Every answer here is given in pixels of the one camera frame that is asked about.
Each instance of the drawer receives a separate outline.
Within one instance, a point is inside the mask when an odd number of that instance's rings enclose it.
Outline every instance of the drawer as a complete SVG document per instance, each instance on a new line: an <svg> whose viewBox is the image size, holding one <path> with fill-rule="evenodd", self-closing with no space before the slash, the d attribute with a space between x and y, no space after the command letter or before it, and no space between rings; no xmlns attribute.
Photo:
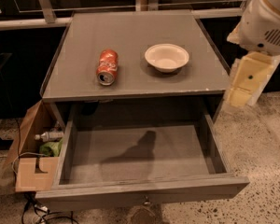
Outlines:
<svg viewBox="0 0 280 224"><path fill-rule="evenodd" d="M203 99L176 96L71 106L58 171L36 198L53 211L232 198L234 176Z"/></svg>

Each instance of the bottle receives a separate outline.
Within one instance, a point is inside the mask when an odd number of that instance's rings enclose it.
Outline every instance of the bottle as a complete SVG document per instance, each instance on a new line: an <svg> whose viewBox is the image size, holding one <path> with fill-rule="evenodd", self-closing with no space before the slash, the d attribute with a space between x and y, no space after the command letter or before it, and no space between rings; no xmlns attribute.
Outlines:
<svg viewBox="0 0 280 224"><path fill-rule="evenodd" d="M62 138L63 138L62 131L44 132L42 134L37 134L35 136L35 140L40 140L43 142L56 141L56 140L60 140Z"/></svg>

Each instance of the gray cabinet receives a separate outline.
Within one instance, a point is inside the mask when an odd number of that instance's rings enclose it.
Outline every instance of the gray cabinet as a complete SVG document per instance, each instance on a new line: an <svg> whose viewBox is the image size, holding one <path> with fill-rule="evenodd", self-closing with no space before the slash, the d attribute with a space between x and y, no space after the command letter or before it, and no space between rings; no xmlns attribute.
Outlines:
<svg viewBox="0 0 280 224"><path fill-rule="evenodd" d="M182 46L189 64L155 71L144 52L158 43ZM119 76L103 87L95 69L107 48ZM53 186L36 194L51 210L231 198L248 184L233 175L205 107L228 75L188 11L76 14L44 84L64 128Z"/></svg>

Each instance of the green object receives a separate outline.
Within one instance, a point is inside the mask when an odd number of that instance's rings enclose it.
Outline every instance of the green object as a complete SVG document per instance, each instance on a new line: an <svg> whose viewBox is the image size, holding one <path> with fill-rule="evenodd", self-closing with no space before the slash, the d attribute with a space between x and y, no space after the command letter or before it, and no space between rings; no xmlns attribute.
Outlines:
<svg viewBox="0 0 280 224"><path fill-rule="evenodd" d="M59 142L47 142L40 146L39 153L48 157L58 157L62 149L63 140Z"/></svg>

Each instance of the tabletop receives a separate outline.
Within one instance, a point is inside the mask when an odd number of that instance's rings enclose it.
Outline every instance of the tabletop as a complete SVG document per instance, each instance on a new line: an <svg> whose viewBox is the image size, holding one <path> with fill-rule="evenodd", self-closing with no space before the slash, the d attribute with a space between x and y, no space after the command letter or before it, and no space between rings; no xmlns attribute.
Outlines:
<svg viewBox="0 0 280 224"><path fill-rule="evenodd" d="M189 53L189 62L163 74L145 60L156 44L175 44ZM119 55L116 81L99 83L100 54ZM223 93L229 76L188 10L77 13L43 93L48 102Z"/></svg>

